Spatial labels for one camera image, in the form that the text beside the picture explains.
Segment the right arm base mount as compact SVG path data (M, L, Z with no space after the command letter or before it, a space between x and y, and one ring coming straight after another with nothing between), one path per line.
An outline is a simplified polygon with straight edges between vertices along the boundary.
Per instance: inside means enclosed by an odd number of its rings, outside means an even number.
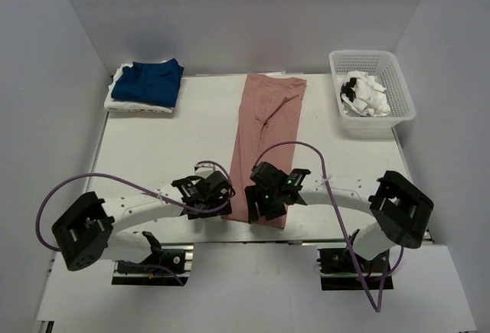
M383 272L390 271L386 256L376 256L372 261L358 257L358 262L370 290L381 287ZM317 264L322 291L361 291L363 286L346 248L322 248L318 250Z

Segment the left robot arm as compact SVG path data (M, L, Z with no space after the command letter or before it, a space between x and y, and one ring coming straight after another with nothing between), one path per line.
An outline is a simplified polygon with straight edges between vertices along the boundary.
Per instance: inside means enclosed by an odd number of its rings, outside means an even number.
M162 243L149 231L133 227L163 218L221 215L230 210L235 191L220 171L206 178L192 175L156 190L103 199L82 194L54 223L51 230L66 267L79 271L98 260L123 261L146 271L162 261Z

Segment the pink t-shirt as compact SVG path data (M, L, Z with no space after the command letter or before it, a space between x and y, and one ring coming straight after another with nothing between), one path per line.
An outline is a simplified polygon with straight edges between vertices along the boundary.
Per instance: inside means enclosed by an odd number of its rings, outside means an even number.
M247 75L230 164L236 194L231 199L232 213L225 216L225 220L248 221L245 188L253 184L250 180L252 167L271 145L297 139L306 87L307 81L298 77Z

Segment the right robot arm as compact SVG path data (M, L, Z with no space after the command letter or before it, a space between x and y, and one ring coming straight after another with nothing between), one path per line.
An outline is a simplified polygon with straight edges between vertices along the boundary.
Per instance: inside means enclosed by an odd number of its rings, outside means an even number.
M261 162L250 180L245 195L251 223L281 217L291 205L329 205L372 216L375 222L360 229L345 252L346 263L357 271L396 245L420 248L434 208L433 201L397 171L370 181L328 181L314 178L308 169L294 168L287 174Z

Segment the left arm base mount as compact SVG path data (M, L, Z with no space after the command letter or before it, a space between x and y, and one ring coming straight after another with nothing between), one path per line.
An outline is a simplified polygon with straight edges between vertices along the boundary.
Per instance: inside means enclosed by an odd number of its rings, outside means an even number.
M152 254L141 263L116 262L113 271L114 286L183 287L190 276L194 246L164 245L162 251Z

